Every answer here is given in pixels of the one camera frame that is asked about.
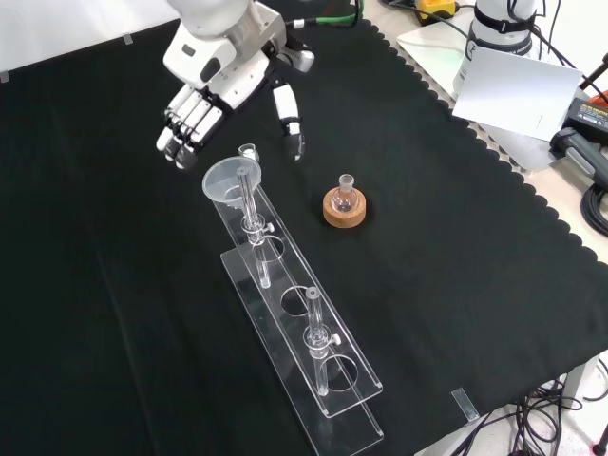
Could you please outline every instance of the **wooden cork ring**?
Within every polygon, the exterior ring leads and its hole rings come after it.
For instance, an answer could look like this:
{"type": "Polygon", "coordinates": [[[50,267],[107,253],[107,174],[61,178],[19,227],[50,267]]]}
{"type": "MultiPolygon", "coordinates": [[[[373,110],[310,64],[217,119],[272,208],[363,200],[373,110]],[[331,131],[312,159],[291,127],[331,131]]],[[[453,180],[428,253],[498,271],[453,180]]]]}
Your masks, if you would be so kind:
{"type": "Polygon", "coordinates": [[[357,207],[350,212],[339,212],[332,207],[332,196],[336,190],[337,188],[330,190],[323,199],[323,217],[336,228],[354,228],[365,219],[367,208],[365,195],[354,188],[353,191],[359,199],[357,207]]]}

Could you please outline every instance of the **glass tube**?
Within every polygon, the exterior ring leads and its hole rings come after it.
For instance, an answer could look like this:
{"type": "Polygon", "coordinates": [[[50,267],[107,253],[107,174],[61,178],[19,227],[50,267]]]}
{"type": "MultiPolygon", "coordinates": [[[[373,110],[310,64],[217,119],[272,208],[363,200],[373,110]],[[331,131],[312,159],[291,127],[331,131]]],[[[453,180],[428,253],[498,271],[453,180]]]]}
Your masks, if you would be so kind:
{"type": "Polygon", "coordinates": [[[238,185],[243,197],[243,213],[245,215],[245,227],[251,230],[247,234],[249,243],[254,249],[256,257],[257,274],[259,275],[259,283],[262,288],[270,288],[270,276],[268,274],[268,264],[264,253],[264,233],[263,227],[259,221],[256,210],[256,201],[254,200],[254,191],[252,190],[251,180],[249,179],[250,169],[241,166],[237,170],[238,185]]]}
{"type": "Polygon", "coordinates": [[[314,361],[314,376],[316,390],[320,396],[329,392],[327,378],[327,363],[323,360],[328,354],[328,335],[323,328],[323,311],[321,309],[321,293],[318,288],[311,287],[306,290],[306,303],[308,305],[309,343],[311,356],[314,361]]]}

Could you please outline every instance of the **white card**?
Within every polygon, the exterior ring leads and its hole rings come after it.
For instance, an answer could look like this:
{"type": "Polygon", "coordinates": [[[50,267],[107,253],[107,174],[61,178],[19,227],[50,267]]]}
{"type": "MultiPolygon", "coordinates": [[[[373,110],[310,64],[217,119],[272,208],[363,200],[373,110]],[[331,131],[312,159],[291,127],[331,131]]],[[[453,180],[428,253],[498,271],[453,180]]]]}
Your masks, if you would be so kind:
{"type": "Polygon", "coordinates": [[[550,141],[561,130],[582,73],[477,47],[454,115],[550,141]]]}

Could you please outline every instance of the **clear acrylic stand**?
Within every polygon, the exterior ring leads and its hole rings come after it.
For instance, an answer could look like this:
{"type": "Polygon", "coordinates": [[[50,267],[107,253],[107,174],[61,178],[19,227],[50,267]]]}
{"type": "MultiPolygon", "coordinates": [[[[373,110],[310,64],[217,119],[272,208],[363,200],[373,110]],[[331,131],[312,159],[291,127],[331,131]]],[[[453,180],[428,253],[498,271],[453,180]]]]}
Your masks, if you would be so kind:
{"type": "Polygon", "coordinates": [[[382,383],[260,183],[246,157],[205,175],[203,191],[237,246],[221,260],[315,452],[356,454],[383,439],[366,404],[382,383]]]}

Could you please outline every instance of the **black tablecloth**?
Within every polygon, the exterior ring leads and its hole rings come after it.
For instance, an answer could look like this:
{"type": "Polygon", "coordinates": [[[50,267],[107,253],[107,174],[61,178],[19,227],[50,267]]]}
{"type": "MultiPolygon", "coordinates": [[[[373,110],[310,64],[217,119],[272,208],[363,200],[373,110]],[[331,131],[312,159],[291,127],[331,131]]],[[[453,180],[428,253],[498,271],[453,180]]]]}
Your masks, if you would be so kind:
{"type": "Polygon", "coordinates": [[[0,86],[2,454],[311,453],[200,190],[242,143],[257,144],[266,193],[385,386],[371,454],[460,427],[459,387],[488,412],[608,348],[608,268],[369,24],[300,35],[316,66],[285,74],[305,162],[284,157],[262,91],[187,175],[154,148],[180,88],[162,66],[176,27],[0,86]],[[347,172],[369,214],[339,231],[321,200],[347,172]]]}

